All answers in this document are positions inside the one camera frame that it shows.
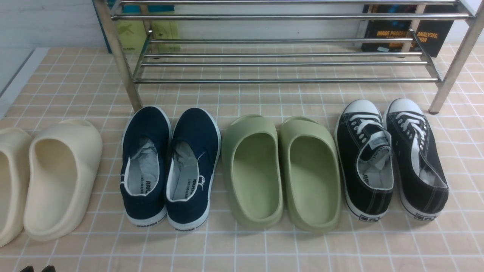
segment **green box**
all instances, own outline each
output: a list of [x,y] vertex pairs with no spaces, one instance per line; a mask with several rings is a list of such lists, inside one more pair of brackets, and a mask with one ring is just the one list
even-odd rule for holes
[[[115,0],[109,0],[108,5],[113,6]],[[173,5],[150,5],[148,6],[150,15],[168,15],[175,13]],[[122,14],[139,15],[140,9],[137,5],[126,5],[122,8]],[[179,39],[176,21],[151,21],[153,26],[154,39]],[[121,40],[121,44],[126,53],[141,53],[146,39],[146,31],[143,21],[118,20],[116,29]],[[160,52],[180,51],[180,45],[158,44]]]
[[[150,13],[154,15],[173,14],[173,12]],[[178,28],[174,21],[152,21],[155,39],[178,39]],[[118,20],[116,29],[121,44],[126,53],[141,52],[146,39],[146,32],[142,21]],[[159,44],[160,52],[180,51],[179,45]]]

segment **shoe rack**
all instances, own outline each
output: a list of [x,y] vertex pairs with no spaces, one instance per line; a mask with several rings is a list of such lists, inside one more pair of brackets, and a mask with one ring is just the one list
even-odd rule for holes
[[[142,107],[136,89],[138,84],[285,84],[285,83],[435,83],[438,91],[430,105],[429,112],[437,114],[444,104],[457,76],[460,74],[472,48],[484,28],[484,1],[473,12],[460,0],[117,0],[110,9],[105,0],[94,0],[102,27],[111,47],[114,60],[126,87],[135,111]],[[271,5],[271,4],[410,4],[417,5],[414,14],[169,14],[151,15],[148,5]],[[140,15],[123,15],[124,5],[139,5]],[[423,14],[426,5],[454,5],[456,13]],[[146,30],[146,40],[134,71],[131,72],[116,32],[117,20],[141,20]],[[154,39],[151,22],[153,20],[210,20],[210,21],[261,21],[261,20],[408,20],[410,29],[405,38],[340,38],[340,39]],[[469,28],[445,75],[439,73],[432,58],[423,50],[409,52],[410,45],[420,47],[414,30],[420,20],[454,21],[464,20]],[[195,54],[160,53],[158,44],[206,45],[206,44],[324,44],[324,43],[404,43],[402,52],[330,52],[330,53],[291,53],[291,54]],[[418,57],[419,60],[380,60],[381,57]],[[300,58],[300,57],[372,57],[377,60],[365,61],[325,61],[325,62],[154,62],[153,59],[170,58]],[[369,77],[369,78],[271,78],[271,79],[171,79],[143,78],[143,71],[154,67],[334,67],[334,66],[424,66],[430,77]]]

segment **navy canvas shoe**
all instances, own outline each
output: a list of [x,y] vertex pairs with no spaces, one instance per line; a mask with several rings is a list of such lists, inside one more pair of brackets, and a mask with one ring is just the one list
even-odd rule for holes
[[122,139],[121,195],[128,219],[150,227],[166,215],[165,155],[171,141],[166,114],[154,106],[139,110]]
[[178,120],[166,182],[168,221],[176,230],[192,231],[207,220],[220,142],[217,123],[204,109],[191,108]]

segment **shoe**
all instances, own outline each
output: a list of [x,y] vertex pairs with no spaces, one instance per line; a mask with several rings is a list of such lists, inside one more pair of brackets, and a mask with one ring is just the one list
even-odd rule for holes
[[127,217],[135,226],[154,226],[166,216],[163,192],[170,141],[170,121],[154,106],[136,112],[124,131],[120,188]]
[[166,182],[168,221],[176,230],[192,231],[207,220],[220,142],[217,123],[206,110],[191,108],[181,115]]
[[291,221],[305,231],[331,231],[341,213],[341,185],[330,132],[309,118],[296,116],[284,121],[280,139]]
[[279,222],[284,201],[274,123],[255,114],[236,119],[225,132],[222,161],[228,203],[237,222],[248,229]]
[[385,215],[393,194],[391,136],[368,100],[351,102],[340,116],[334,139],[349,210],[361,221]]
[[19,128],[0,130],[0,247],[24,227],[31,141],[32,137]]
[[42,272],[56,272],[56,269],[53,265],[48,265],[42,270]]
[[394,100],[384,114],[399,169],[400,199],[413,218],[432,221],[449,197],[434,134],[422,110],[405,98]]
[[24,229],[31,239],[56,239],[81,223],[102,149],[101,135],[85,120],[61,121],[33,139],[24,213]]

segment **tiled floor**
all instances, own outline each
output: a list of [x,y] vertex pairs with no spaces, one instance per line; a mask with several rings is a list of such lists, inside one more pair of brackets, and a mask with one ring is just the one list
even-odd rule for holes
[[[256,50],[302,52],[341,48],[224,49],[225,52]],[[193,51],[215,52],[215,49]],[[444,47],[438,59],[439,67],[447,67],[455,51],[455,46]],[[428,116],[451,188],[445,210],[434,222],[422,223],[407,217],[398,194],[394,194],[389,212],[378,223],[355,220],[345,207],[339,227],[325,236],[299,231],[287,215],[264,232],[247,231],[231,216],[219,166],[209,220],[194,233],[177,233],[167,220],[148,229],[136,228],[124,215],[119,193],[120,142],[132,108],[112,57],[97,48],[53,48],[0,121],[0,127],[17,126],[35,135],[63,119],[87,119],[101,132],[103,159],[88,212],[80,226],[73,233],[49,242],[36,242],[20,234],[0,248],[0,270],[17,272],[34,265],[40,271],[49,263],[60,272],[482,271],[483,63],[484,46],[479,46],[474,49],[440,114]],[[427,75],[421,67],[177,68],[152,70],[152,73],[155,75],[146,77]],[[332,130],[345,105],[355,99],[369,99],[384,110],[393,99],[407,97],[427,109],[436,90],[434,84],[145,85],[139,88],[145,105],[160,106],[174,122],[186,109],[198,106],[212,113],[222,130],[247,113],[260,113],[277,125],[287,117],[306,115]]]

